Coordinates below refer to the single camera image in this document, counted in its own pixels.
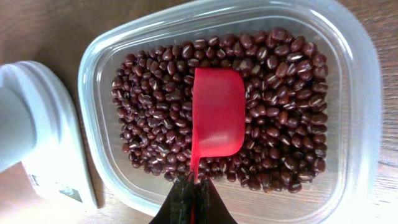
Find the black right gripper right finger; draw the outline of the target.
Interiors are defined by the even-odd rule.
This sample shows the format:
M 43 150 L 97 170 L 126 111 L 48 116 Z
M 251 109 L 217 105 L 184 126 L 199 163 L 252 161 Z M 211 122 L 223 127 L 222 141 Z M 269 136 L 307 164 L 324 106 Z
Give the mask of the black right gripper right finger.
M 194 224 L 237 224 L 211 179 L 196 184 L 195 193 Z

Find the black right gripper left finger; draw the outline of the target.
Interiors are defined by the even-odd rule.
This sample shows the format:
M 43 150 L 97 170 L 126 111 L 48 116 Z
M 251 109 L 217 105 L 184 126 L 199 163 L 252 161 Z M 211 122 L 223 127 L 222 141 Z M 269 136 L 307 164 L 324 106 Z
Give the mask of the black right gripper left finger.
M 193 223 L 194 195 L 193 176 L 178 176 L 165 202 L 149 224 Z

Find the red plastic measuring scoop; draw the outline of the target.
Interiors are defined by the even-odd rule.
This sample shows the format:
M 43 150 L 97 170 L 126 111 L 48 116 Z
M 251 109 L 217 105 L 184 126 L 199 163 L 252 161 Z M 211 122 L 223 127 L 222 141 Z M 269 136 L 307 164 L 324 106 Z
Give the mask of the red plastic measuring scoop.
M 237 153 L 245 133 L 244 83 L 238 72 L 196 68 L 192 100 L 190 169 L 198 180 L 200 159 Z

